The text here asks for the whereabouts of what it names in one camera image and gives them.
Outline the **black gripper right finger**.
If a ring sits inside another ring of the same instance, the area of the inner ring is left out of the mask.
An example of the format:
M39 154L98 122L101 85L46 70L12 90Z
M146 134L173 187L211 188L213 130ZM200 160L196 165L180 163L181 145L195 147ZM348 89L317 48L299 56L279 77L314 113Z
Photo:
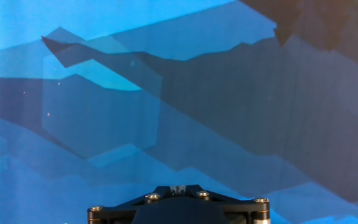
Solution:
M270 201L267 198L252 198L239 200L233 197L221 195L216 192L203 189L199 185L179 185L178 196L198 198L212 202L230 218L243 216L244 221L239 223L248 224L271 224Z

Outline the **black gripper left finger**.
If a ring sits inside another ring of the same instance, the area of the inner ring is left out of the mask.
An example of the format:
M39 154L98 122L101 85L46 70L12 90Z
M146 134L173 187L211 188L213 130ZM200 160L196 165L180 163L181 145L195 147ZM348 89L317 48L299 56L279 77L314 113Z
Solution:
M118 220L131 220L138 209L160 200L176 196L178 186L158 186L153 192L141 195L115 207L97 205L87 210L88 224L108 224Z

